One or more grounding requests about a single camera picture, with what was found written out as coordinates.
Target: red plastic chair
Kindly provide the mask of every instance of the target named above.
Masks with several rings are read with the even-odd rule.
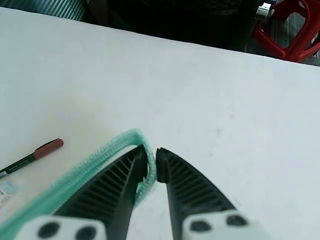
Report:
[[[301,62],[320,49],[320,0],[284,0],[273,5],[271,9],[274,9],[271,19],[285,21],[290,14],[299,13],[305,18],[305,22],[290,45],[283,48],[263,31],[261,21],[258,21],[252,32],[252,37],[267,51],[279,59]],[[317,33],[317,38],[307,49]]]

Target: red pen cap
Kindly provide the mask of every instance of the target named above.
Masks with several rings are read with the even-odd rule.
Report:
[[[49,153],[52,153],[53,151],[61,148],[64,145],[64,141],[60,138],[57,138],[55,140],[52,140],[50,142],[47,142],[46,144],[38,147],[33,155],[35,157],[35,159],[40,159],[46,155],[48,155]]]

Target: black chair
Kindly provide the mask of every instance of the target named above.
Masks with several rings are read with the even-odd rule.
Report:
[[[244,51],[262,0],[108,0],[111,27]]]

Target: floor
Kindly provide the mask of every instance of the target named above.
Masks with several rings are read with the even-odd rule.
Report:
[[[301,29],[305,18],[298,13],[293,13],[285,22],[273,21],[269,24],[269,32],[273,40],[280,46],[287,47],[297,32]],[[252,54],[269,56],[256,42],[251,40],[247,46],[247,52]],[[306,59],[304,64],[320,66],[320,51],[312,57]]]

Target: white tabletop surface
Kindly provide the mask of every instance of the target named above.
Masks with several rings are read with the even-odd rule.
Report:
[[[320,236],[320,68],[0,8],[1,221],[117,134],[141,129],[207,176],[276,239]],[[127,239],[172,239],[159,184]]]

